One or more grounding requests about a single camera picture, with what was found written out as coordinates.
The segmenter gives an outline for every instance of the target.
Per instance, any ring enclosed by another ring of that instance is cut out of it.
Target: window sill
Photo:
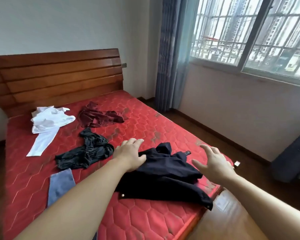
[[[225,72],[227,74],[232,74],[240,77],[245,77],[247,79],[258,79],[263,80],[265,82],[273,81],[277,83],[284,83],[289,85],[294,85],[300,87],[300,79],[290,77],[290,76],[284,76],[279,75],[275,73],[270,72],[264,72],[260,70],[255,70],[251,68],[243,68],[242,71],[237,66],[204,60],[200,58],[190,57],[189,62],[191,64],[202,66],[210,69],[214,69],[216,71]]]

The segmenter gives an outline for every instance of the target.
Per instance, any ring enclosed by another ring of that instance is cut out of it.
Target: curtain
[[[199,0],[163,0],[155,91],[159,111],[180,105]]]
[[[300,175],[300,136],[271,163],[272,176],[290,182]]]

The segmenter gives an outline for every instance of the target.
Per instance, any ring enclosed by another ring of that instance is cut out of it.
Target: person's left arm
[[[143,141],[123,141],[112,160],[69,190],[15,239],[91,240],[123,174],[145,162],[145,155],[138,157]]]

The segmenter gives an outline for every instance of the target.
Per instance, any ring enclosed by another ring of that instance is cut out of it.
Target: window pane
[[[263,0],[200,0],[190,56],[238,65]]]
[[[274,0],[246,67],[300,78],[300,0]]]

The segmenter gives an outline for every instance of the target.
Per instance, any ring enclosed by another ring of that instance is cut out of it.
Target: window
[[[300,0],[200,0],[190,56],[300,84]]]

